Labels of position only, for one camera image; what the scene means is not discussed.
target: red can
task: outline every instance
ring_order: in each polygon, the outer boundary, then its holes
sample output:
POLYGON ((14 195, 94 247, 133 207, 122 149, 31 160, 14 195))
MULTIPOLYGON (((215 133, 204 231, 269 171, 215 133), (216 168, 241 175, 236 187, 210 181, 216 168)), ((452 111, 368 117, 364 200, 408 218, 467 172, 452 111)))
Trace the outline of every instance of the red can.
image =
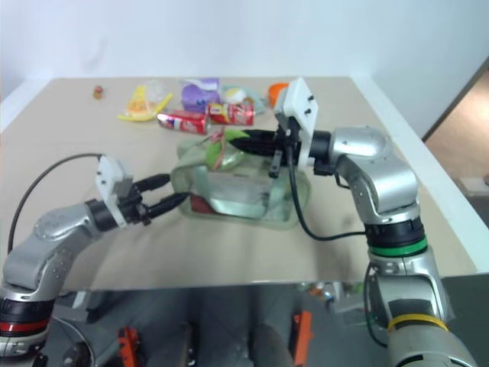
POLYGON ((209 103, 207 116, 212 122, 220 125, 253 125, 253 105, 221 105, 209 103))
POLYGON ((193 132, 195 134, 207 134, 209 123, 205 113, 189 111, 165 111, 156 115, 160 126, 181 132, 193 132))

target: beige tabletop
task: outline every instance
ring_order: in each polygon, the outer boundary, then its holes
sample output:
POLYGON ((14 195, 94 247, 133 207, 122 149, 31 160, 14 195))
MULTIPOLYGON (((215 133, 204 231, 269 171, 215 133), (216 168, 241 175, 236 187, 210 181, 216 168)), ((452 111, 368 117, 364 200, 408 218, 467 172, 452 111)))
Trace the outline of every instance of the beige tabletop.
MULTIPOLYGON (((70 154, 101 152, 124 161, 134 178, 170 172, 176 146, 195 138, 161 128, 156 122, 123 122, 123 110, 141 78, 60 79, 52 81, 2 136, 0 179, 0 245, 5 261, 8 227, 15 207, 32 180, 47 166, 70 154), (104 97, 92 97, 93 87, 104 97)), ((176 79, 162 79, 175 92, 176 79)), ((223 79, 265 95, 272 78, 223 79)), ((372 125, 384 128, 355 84, 345 77, 306 79, 319 104, 317 128, 372 125)), ((271 111, 256 118, 254 128, 274 130, 271 111)), ((16 241, 24 239, 46 211, 99 197, 95 159, 69 162, 56 169, 33 192, 18 223, 16 241)), ((312 231, 332 235, 362 230, 351 194, 332 178, 308 172, 313 191, 306 208, 312 231)), ((149 203, 171 193, 171 187, 146 196, 149 203)), ((442 275, 471 274, 474 264, 431 196, 420 187, 423 222, 442 275)), ((367 265, 362 236, 316 242, 296 226, 273 230, 235 222, 189 219, 174 210, 149 227, 130 226, 108 233, 76 260, 66 282, 69 289, 129 289, 265 281, 360 280, 367 265)))

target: wooden floor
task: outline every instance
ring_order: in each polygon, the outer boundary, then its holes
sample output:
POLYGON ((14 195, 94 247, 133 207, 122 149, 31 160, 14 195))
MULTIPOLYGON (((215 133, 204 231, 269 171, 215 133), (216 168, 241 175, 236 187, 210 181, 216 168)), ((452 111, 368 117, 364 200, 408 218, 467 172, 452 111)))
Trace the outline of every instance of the wooden floor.
POLYGON ((489 174, 489 71, 426 142, 451 178, 489 174))

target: yellow ring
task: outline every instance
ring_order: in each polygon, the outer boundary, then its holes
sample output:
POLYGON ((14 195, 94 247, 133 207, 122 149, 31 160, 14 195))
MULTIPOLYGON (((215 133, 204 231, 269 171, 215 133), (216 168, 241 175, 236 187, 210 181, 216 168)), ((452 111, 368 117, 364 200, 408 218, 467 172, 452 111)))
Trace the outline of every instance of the yellow ring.
POLYGON ((394 317, 391 321, 389 321, 387 329, 390 332, 397 323, 402 323, 404 321, 426 321, 428 323, 434 323, 435 325, 440 326, 442 329, 449 331, 449 328, 446 327, 443 321, 437 319, 436 317, 424 315, 422 313, 407 313, 405 315, 394 317))

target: black cable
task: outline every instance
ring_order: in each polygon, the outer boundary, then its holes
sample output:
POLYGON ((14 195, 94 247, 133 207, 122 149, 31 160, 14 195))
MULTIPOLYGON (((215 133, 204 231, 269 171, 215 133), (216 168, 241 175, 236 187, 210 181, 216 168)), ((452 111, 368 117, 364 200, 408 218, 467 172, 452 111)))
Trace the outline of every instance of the black cable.
POLYGON ((36 180, 29 186, 27 191, 24 193, 21 202, 18 204, 17 209, 15 210, 14 218, 12 220, 12 224, 10 225, 10 232, 8 233, 8 245, 7 245, 8 254, 14 248, 15 227, 17 226, 18 218, 21 215, 22 208, 24 207, 25 202, 27 201, 29 195, 31 195, 32 190, 37 186, 37 184, 40 183, 42 179, 45 178, 54 168, 60 166, 63 163, 72 161, 74 159, 85 158, 85 157, 96 157, 97 159, 100 159, 101 156, 103 156, 103 154, 99 154, 99 153, 82 153, 82 154, 70 155, 69 157, 66 157, 56 162, 55 164, 51 165, 42 174, 40 174, 38 178, 36 178, 36 180))
POLYGON ((297 218, 299 218, 299 223, 303 227, 304 232, 306 232, 310 237, 316 241, 333 241, 335 239, 342 239, 344 237, 349 237, 351 235, 365 235, 365 232, 346 232, 339 235, 328 235, 320 236, 315 235, 311 232, 307 226, 306 220, 303 216, 303 211, 300 209, 299 194, 297 193, 297 183, 296 183, 296 173, 293 165, 293 147, 287 146, 287 166, 289 168, 289 180, 290 180, 290 191, 292 192, 293 205, 296 207, 297 218))
POLYGON ((365 278, 364 278, 364 308, 365 308, 365 322, 367 323, 367 330, 368 333, 370 334, 370 337, 372 338, 373 341, 376 342, 379 346, 382 346, 384 348, 387 348, 387 344, 384 342, 381 342, 375 335, 374 329, 372 329, 372 323, 371 323, 371 311, 370 307, 368 306, 368 275, 370 274, 370 271, 372 269, 372 264, 369 262, 367 266, 367 271, 365 272, 365 278))

